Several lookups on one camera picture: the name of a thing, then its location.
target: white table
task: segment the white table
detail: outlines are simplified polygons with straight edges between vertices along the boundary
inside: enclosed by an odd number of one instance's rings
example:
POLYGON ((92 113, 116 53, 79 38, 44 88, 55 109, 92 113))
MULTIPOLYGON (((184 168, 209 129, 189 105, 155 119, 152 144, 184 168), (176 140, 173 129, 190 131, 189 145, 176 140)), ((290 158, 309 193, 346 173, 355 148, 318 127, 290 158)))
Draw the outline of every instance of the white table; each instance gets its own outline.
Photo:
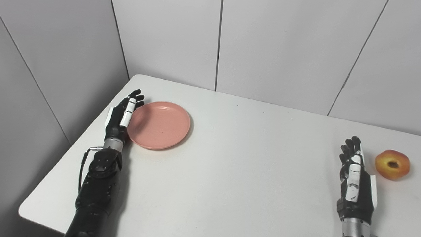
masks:
MULTIPOLYGON (((115 224, 107 236, 339 237, 338 155, 353 135, 363 142, 370 174, 378 175, 374 157, 386 149, 412 162, 411 173, 401 181, 377 176, 373 234, 419 235, 420 136, 144 75, 134 76, 110 106, 136 88, 146 102, 184 107, 192 127, 172 149, 125 148, 121 206, 110 217, 115 224)), ((22 217, 66 232, 75 213, 82 155, 103 144, 107 111, 22 203, 22 217)))

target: prosthetic hand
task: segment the prosthetic hand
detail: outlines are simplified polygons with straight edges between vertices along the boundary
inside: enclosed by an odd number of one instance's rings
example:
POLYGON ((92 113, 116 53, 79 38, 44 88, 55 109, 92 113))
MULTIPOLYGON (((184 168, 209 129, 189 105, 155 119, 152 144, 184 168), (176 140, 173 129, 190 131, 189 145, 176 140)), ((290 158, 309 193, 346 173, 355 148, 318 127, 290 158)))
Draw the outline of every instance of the prosthetic hand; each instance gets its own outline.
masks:
POLYGON ((145 96, 140 93, 140 89, 135 90, 116 107, 110 108, 105 123, 103 147, 92 147, 85 152, 79 174, 76 213, 65 237, 102 236, 120 189, 120 171, 123 167, 121 151, 128 137, 127 126, 132 112, 145 104, 145 96), (81 186, 83 165, 91 150, 98 152, 81 186))
POLYGON ((371 216, 377 205, 376 177, 365 171, 361 140, 353 136, 342 145, 341 198, 337 211, 342 236, 370 237, 371 216))

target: black cable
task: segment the black cable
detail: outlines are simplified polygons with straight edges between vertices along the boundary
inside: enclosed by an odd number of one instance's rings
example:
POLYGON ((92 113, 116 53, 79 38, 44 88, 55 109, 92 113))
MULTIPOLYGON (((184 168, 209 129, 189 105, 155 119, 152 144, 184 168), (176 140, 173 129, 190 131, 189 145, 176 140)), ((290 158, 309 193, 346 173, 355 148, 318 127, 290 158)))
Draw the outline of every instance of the black cable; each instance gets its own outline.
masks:
POLYGON ((91 151, 90 148, 85 152, 82 158, 82 164, 80 165, 80 171, 79 171, 79 183, 78 183, 77 192, 80 192, 80 188, 82 187, 82 171, 83 171, 83 166, 85 165, 86 158, 88 157, 89 151, 91 151))

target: apple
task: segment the apple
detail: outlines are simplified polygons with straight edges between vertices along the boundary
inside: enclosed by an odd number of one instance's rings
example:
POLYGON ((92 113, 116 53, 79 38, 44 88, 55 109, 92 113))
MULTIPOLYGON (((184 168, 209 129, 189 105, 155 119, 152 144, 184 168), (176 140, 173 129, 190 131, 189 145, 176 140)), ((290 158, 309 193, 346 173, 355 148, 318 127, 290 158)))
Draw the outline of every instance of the apple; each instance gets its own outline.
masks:
POLYGON ((376 170, 383 177, 397 180, 409 173, 409 158, 394 150, 386 150, 376 156, 376 170))

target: pink plate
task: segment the pink plate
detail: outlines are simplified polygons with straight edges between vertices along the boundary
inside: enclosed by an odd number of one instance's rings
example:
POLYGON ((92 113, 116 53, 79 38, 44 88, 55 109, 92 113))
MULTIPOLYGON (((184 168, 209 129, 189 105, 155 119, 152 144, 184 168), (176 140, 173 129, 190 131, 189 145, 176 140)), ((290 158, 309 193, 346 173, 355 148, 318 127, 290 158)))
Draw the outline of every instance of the pink plate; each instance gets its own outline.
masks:
POLYGON ((179 143, 190 129, 190 116, 171 102, 153 102, 133 112, 127 133, 137 145, 151 150, 179 143))

